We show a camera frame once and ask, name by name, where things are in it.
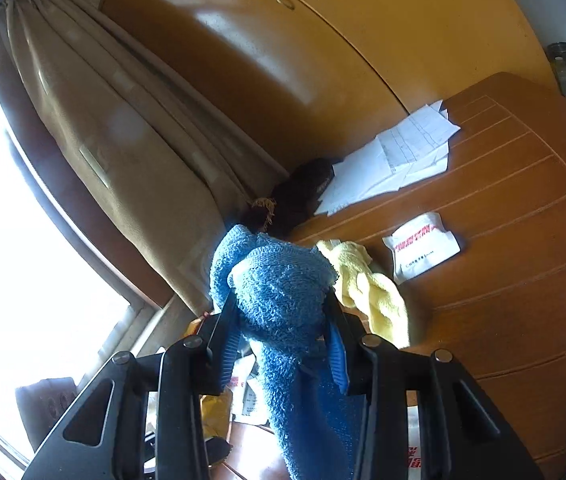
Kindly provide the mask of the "white packet red text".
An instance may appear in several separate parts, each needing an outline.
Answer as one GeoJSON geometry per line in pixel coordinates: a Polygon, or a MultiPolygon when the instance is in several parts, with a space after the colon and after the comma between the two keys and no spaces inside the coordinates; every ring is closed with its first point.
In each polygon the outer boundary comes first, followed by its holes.
{"type": "Polygon", "coordinates": [[[383,238],[392,255],[394,281],[400,285],[447,261],[461,251],[440,214],[429,211],[406,222],[383,238]]]}

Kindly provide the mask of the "blue terry towel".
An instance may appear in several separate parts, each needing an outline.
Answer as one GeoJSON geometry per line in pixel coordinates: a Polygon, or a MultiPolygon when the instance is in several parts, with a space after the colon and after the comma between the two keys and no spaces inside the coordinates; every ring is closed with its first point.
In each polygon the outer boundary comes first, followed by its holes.
{"type": "Polygon", "coordinates": [[[211,299],[216,307],[236,299],[269,422],[294,479],[350,479],[356,464],[364,401],[339,391],[323,340],[323,302],[336,280],[317,249],[240,224],[212,258],[211,299]]]}

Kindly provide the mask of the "yellow cloth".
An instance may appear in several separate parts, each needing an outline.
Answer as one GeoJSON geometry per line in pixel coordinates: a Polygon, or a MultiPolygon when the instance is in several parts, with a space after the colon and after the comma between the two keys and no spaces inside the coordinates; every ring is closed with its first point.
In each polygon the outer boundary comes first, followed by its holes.
{"type": "Polygon", "coordinates": [[[366,318],[364,326],[397,348],[410,343],[409,315],[394,281],[372,270],[372,258],[355,242],[319,240],[316,248],[338,274],[334,291],[340,303],[366,318]]]}

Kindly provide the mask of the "beige curtain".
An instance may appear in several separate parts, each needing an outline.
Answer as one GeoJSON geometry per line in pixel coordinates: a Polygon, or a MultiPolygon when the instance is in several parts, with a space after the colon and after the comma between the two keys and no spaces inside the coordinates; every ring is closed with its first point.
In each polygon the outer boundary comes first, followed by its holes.
{"type": "Polygon", "coordinates": [[[194,312],[211,258],[285,169],[98,0],[5,0],[8,50],[69,166],[194,312]]]}

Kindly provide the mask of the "wooden wardrobe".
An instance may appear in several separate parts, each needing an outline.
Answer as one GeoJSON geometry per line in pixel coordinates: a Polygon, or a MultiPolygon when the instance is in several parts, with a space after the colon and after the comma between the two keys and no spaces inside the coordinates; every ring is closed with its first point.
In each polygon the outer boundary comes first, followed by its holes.
{"type": "Polygon", "coordinates": [[[505,72],[556,82],[515,0],[102,0],[286,168],[505,72]]]}

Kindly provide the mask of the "dark fringed scarf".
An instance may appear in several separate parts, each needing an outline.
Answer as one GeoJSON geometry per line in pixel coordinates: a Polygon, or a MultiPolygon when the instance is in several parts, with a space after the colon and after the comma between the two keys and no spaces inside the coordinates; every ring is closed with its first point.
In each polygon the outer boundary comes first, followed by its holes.
{"type": "Polygon", "coordinates": [[[266,233],[284,240],[318,209],[320,196],[334,178],[335,162],[336,159],[316,158],[298,166],[268,196],[254,200],[240,224],[251,233],[266,233]]]}

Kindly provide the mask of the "stack of white papers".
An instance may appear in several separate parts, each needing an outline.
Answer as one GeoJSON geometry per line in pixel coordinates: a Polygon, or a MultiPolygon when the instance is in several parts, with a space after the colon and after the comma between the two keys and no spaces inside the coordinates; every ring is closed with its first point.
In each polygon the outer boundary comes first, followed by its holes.
{"type": "Polygon", "coordinates": [[[450,139],[460,130],[440,101],[422,106],[335,164],[316,212],[331,216],[442,174],[449,165],[450,139]]]}

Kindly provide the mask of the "yellow shallow box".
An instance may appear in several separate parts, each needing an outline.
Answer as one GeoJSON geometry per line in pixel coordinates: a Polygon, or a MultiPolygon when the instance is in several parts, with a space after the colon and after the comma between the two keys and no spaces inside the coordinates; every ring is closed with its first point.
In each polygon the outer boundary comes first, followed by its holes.
{"type": "Polygon", "coordinates": [[[201,396],[202,431],[206,439],[228,440],[231,433],[233,393],[229,386],[218,396],[201,396]]]}

